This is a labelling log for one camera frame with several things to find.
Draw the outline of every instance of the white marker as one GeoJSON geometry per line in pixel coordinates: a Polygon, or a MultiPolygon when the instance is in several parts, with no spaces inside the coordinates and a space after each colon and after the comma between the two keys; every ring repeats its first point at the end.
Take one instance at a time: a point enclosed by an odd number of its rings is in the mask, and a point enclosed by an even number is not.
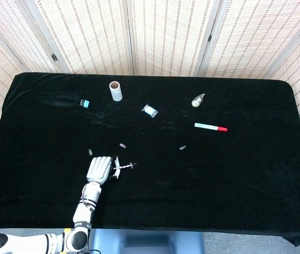
{"type": "Polygon", "coordinates": [[[213,126],[213,125],[208,125],[208,124],[202,124],[202,123],[195,123],[195,127],[214,130],[214,131],[228,131],[228,128],[213,126]]]}

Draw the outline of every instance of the gray carpet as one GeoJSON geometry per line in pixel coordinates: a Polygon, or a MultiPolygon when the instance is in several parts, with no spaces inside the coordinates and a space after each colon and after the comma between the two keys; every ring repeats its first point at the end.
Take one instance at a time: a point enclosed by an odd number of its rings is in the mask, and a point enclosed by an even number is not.
{"type": "MultiPolygon", "coordinates": [[[[63,229],[0,229],[0,232],[23,237],[45,233],[61,234],[63,229]]],[[[205,233],[204,244],[205,254],[300,254],[300,246],[295,248],[281,237],[262,235],[205,233]]]]}

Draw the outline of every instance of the black velvet cloth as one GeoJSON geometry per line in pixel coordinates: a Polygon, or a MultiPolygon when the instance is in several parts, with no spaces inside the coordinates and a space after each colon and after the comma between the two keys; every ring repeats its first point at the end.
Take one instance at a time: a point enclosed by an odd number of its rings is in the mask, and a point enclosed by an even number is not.
{"type": "Polygon", "coordinates": [[[0,228],[72,228],[88,149],[137,163],[102,186],[95,228],[280,235],[300,244],[300,120],[283,81],[17,75],[0,120],[0,228]],[[108,88],[114,80],[120,102],[108,88]],[[146,104],[155,118],[141,111],[146,104]]]}

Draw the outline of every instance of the yellow tape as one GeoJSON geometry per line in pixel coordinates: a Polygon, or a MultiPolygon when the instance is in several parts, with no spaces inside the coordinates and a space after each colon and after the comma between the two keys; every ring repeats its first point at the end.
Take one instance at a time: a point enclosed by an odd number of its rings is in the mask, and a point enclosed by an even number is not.
{"type": "MultiPolygon", "coordinates": [[[[67,233],[67,232],[70,232],[71,229],[64,229],[64,233],[67,233]]],[[[66,254],[67,252],[66,251],[62,251],[60,254],[66,254]]]]}

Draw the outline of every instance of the robotic hand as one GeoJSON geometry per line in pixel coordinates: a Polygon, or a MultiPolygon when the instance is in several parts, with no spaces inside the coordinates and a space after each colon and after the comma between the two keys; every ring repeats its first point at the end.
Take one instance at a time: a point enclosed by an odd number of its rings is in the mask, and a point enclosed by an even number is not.
{"type": "Polygon", "coordinates": [[[101,194],[101,185],[111,177],[118,179],[120,173],[118,157],[95,157],[92,159],[82,190],[81,200],[73,217],[74,230],[60,235],[43,234],[31,237],[16,237],[0,234],[0,254],[55,254],[57,252],[78,252],[84,249],[89,239],[91,218],[101,194]],[[116,171],[112,176],[112,162],[116,171]]]}

